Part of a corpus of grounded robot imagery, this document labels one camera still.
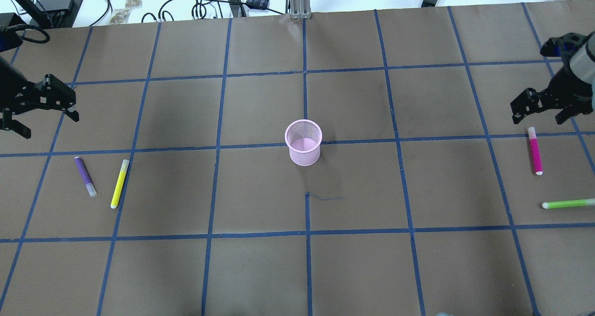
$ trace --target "blue tape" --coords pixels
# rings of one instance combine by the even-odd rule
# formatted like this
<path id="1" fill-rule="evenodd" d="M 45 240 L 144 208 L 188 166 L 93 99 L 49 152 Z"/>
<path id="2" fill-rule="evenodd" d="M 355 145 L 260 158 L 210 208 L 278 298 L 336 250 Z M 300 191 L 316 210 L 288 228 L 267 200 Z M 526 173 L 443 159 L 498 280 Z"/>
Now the blue tape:
<path id="1" fill-rule="evenodd" d="M 120 196 L 119 205 L 117 208 L 118 212 L 116 214 L 115 224 L 113 225 L 113 233 L 112 233 L 111 242 L 110 242 L 110 251 L 108 252 L 108 259 L 106 262 L 106 271 L 104 272 L 104 279 L 101 284 L 101 291 L 99 294 L 99 302 L 98 302 L 98 306 L 97 306 L 96 316 L 101 315 L 102 308 L 104 306 L 104 297 L 106 296 L 106 286 L 108 283 L 108 278 L 110 276 L 111 261 L 113 258 L 113 249 L 115 248 L 115 242 L 116 242 L 117 236 L 118 236 L 119 221 L 122 217 L 122 210 L 124 207 L 124 201 L 126 199 L 128 182 L 130 179 L 129 176 L 130 176 L 130 172 L 132 171 L 132 165 L 134 163 L 134 149 L 136 149 L 136 142 L 137 142 L 138 136 L 139 136 L 140 122 L 141 122 L 142 115 L 143 115 L 143 108 L 145 106 L 145 98 L 146 98 L 146 94 L 147 94 L 147 88 L 149 85 L 149 79 L 151 78 L 151 72 L 153 70 L 153 61 L 155 60 L 155 53 L 157 52 L 157 44 L 159 42 L 159 33 L 160 32 L 161 32 L 161 22 L 159 22 L 157 24 L 157 32 L 155 33 L 155 42 L 153 43 L 153 50 L 151 51 L 151 61 L 149 62 L 149 70 L 147 71 L 147 77 L 145 79 L 145 87 L 143 88 L 143 95 L 140 100 L 138 116 L 136 117 L 136 127 L 134 129 L 134 138 L 132 140 L 132 148 L 130 149 L 132 152 L 130 153 L 130 161 L 128 162 L 127 177 L 125 178 L 125 182 L 122 187 L 122 194 Z"/>
<path id="2" fill-rule="evenodd" d="M 504 208 L 506 210 L 506 214 L 508 215 L 508 223 L 510 224 L 510 231 L 512 231 L 512 238 L 514 240 L 516 252 L 517 252 L 519 262 L 521 265 L 521 271 L 522 271 L 523 278 L 525 280 L 525 286 L 527 286 L 527 293 L 529 294 L 529 300 L 531 301 L 531 307 L 533 308 L 533 312 L 534 312 L 535 316 L 539 316 L 540 314 L 537 309 L 535 296 L 533 295 L 533 288 L 531 288 L 531 282 L 529 280 L 529 275 L 527 274 L 527 267 L 525 265 L 525 259 L 522 254 L 521 244 L 519 243 L 518 236 L 516 234 L 515 223 L 512 218 L 512 212 L 510 212 L 510 206 L 508 204 L 508 197 L 506 196 L 506 190 L 504 189 L 504 182 L 502 181 L 502 175 L 500 174 L 500 168 L 498 167 L 498 161 L 497 161 L 496 155 L 494 153 L 494 147 L 491 144 L 489 131 L 487 128 L 487 124 L 485 123 L 485 117 L 482 112 L 482 105 L 480 104 L 480 101 L 479 101 L 479 98 L 477 95 L 477 91 L 476 91 L 476 86 L 473 81 L 473 76 L 471 75 L 470 68 L 467 64 L 467 56 L 465 56 L 465 50 L 463 49 L 463 43 L 461 42 L 461 37 L 459 36 L 459 31 L 456 27 L 455 17 L 452 14 L 452 9 L 450 7 L 447 7 L 447 9 L 448 9 L 449 17 L 450 17 L 450 22 L 452 23 L 453 30 L 455 31 L 457 44 L 459 45 L 459 49 L 461 50 L 461 56 L 463 57 L 463 62 L 465 63 L 465 70 L 467 71 L 467 77 L 469 78 L 469 83 L 471 86 L 471 91 L 473 92 L 473 98 L 476 102 L 477 111 L 480 115 L 480 120 L 482 121 L 482 127 L 483 127 L 483 130 L 485 132 L 485 137 L 486 137 L 485 139 L 487 141 L 488 148 L 489 148 L 489 155 L 491 156 L 491 160 L 494 165 L 494 170 L 496 172 L 496 178 L 498 180 L 498 185 L 500 186 L 500 193 L 502 194 Z"/>
<path id="3" fill-rule="evenodd" d="M 215 219 L 215 200 L 217 196 L 217 178 L 219 174 L 219 156 L 221 154 L 221 125 L 223 123 L 223 108 L 225 102 L 225 83 L 227 81 L 227 64 L 229 60 L 229 44 L 231 41 L 231 22 L 227 24 L 227 40 L 225 41 L 225 60 L 223 62 L 223 79 L 221 83 L 221 100 L 219 101 L 219 119 L 217 123 L 217 153 L 215 154 L 215 171 L 213 172 L 213 188 L 211 192 L 211 212 L 209 214 L 209 235 L 213 234 L 213 221 Z M 201 299 L 201 315 L 206 313 L 206 290 L 209 282 L 209 267 L 211 263 L 211 244 L 212 237 L 206 240 L 205 252 L 205 273 L 202 280 L 202 299 Z"/>
<path id="4" fill-rule="evenodd" d="M 304 80 L 302 85 L 304 86 L 304 119 L 308 119 L 308 62 L 307 62 L 307 51 L 306 51 L 306 19 L 302 20 L 302 49 L 303 49 L 303 60 L 304 60 Z"/>
<path id="5" fill-rule="evenodd" d="M 308 278 L 307 291 L 308 291 L 308 316 L 312 316 L 312 234 L 310 232 L 310 192 L 307 191 L 304 196 L 306 203 L 306 275 Z"/>
<path id="6" fill-rule="evenodd" d="M 384 39 L 382 36 L 382 29 L 380 27 L 380 19 L 378 18 L 378 11 L 374 9 L 374 17 L 376 18 L 376 28 L 378 29 L 378 38 L 380 39 L 380 49 L 382 51 L 382 61 L 384 64 L 384 76 L 386 79 L 386 88 L 389 94 L 389 105 L 390 105 L 390 116 L 393 121 L 393 130 L 395 131 L 395 138 L 396 146 L 397 146 L 397 156 L 399 159 L 399 170 L 401 174 L 401 183 L 403 187 L 403 197 L 405 201 L 405 210 L 407 213 L 407 225 L 409 228 L 410 233 L 410 243 L 411 243 L 411 255 L 413 257 L 413 266 L 415 270 L 415 284 L 417 286 L 417 295 L 419 299 L 419 311 L 421 312 L 422 316 L 425 316 L 425 304 L 423 303 L 423 291 L 421 288 L 421 277 L 419 275 L 419 263 L 417 259 L 417 247 L 415 246 L 415 228 L 413 224 L 413 218 L 411 216 L 411 207 L 409 201 L 409 193 L 407 191 L 407 179 L 405 176 L 405 170 L 403 165 L 403 155 L 401 150 L 400 144 L 400 136 L 399 136 L 399 129 L 397 128 L 397 121 L 395 117 L 395 107 L 393 104 L 393 92 L 390 85 L 390 77 L 389 77 L 389 67 L 386 60 L 386 51 L 384 48 Z"/>

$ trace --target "mesh cup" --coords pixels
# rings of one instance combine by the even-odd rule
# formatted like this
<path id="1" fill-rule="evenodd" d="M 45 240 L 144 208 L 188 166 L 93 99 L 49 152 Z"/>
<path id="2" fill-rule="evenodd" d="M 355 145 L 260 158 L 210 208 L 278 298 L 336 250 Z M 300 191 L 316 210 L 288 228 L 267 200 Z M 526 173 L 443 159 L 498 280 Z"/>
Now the mesh cup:
<path id="1" fill-rule="evenodd" d="M 299 166 L 310 166 L 318 160 L 322 141 L 322 130 L 309 119 L 298 119 L 285 130 L 289 157 Z"/>

